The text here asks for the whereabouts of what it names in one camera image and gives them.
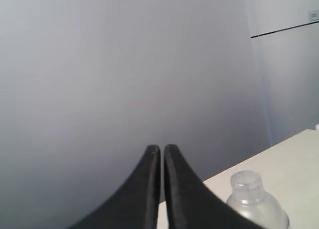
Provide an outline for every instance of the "electrical outlet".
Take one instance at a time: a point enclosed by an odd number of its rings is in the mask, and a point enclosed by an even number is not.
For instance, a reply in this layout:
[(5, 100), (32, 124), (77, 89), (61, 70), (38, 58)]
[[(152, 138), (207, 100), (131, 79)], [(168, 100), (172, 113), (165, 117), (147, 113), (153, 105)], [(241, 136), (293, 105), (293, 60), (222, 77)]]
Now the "electrical outlet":
[(319, 9), (314, 11), (309, 11), (309, 20), (310, 22), (318, 21), (319, 20)]

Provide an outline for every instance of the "black curved tip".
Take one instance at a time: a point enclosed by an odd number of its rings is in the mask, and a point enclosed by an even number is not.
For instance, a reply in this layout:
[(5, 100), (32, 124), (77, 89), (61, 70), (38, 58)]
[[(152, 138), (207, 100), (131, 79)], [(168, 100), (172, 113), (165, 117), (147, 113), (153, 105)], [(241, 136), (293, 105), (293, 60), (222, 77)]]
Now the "black curved tip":
[(164, 151), (164, 182), (169, 229), (262, 229), (215, 196), (176, 145)]
[(148, 146), (125, 183), (70, 229), (155, 229), (160, 200), (160, 149)]

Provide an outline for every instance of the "wall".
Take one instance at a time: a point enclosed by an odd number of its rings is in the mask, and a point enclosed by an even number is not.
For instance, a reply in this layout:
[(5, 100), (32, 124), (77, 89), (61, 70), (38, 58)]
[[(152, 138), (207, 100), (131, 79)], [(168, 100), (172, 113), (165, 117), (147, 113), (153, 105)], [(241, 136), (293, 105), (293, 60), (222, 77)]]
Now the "wall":
[[(319, 0), (245, 0), (251, 36), (309, 23)], [(252, 39), (272, 144), (319, 123), (319, 24)]]
[(269, 146), (242, 0), (0, 0), (0, 25), (0, 228), (74, 223), (147, 144), (203, 179)]

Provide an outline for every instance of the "clear plastic bottle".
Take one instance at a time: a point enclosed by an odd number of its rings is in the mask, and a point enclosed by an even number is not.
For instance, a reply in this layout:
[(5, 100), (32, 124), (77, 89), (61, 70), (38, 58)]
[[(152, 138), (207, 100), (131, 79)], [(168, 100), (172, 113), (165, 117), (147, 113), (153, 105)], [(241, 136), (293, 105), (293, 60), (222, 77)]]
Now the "clear plastic bottle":
[(233, 174), (230, 181), (233, 192), (226, 203), (231, 208), (266, 229), (290, 229), (287, 214), (265, 191), (258, 173), (240, 171)]

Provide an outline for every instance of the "white table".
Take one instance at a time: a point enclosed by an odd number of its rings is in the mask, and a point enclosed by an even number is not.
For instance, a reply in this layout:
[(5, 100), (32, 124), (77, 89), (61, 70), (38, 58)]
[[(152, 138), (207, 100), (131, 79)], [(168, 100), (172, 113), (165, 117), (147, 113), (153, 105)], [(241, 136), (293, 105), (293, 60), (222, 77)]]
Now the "white table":
[[(226, 201), (230, 176), (241, 170), (262, 176), (265, 189), (287, 212), (292, 229), (319, 228), (319, 132), (305, 130), (204, 183)], [(159, 206), (158, 229), (167, 227), (164, 202)]]

